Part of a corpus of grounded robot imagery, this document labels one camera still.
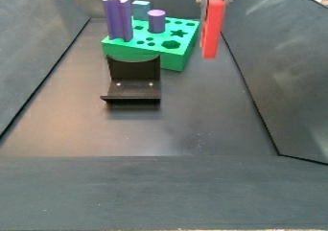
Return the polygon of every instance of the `circular hole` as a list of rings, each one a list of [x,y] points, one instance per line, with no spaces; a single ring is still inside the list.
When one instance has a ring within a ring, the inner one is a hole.
[[[137,30],[142,30],[144,29],[144,27],[141,27],[141,26],[136,26],[134,27]]]

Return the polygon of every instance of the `black floor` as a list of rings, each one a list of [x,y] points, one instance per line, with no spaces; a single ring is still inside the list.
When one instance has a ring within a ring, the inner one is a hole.
[[[276,155],[224,42],[163,71],[160,107],[110,108],[104,20],[86,27],[0,145],[0,156]]]
[[[0,230],[328,228],[328,168],[276,155],[224,43],[164,70],[161,107],[110,108],[105,32],[94,20],[2,139]]]

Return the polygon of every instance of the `purple cylinder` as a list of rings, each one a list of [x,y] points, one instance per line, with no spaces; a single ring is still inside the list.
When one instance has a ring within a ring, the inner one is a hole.
[[[165,32],[165,11],[149,11],[149,32],[153,34]]]

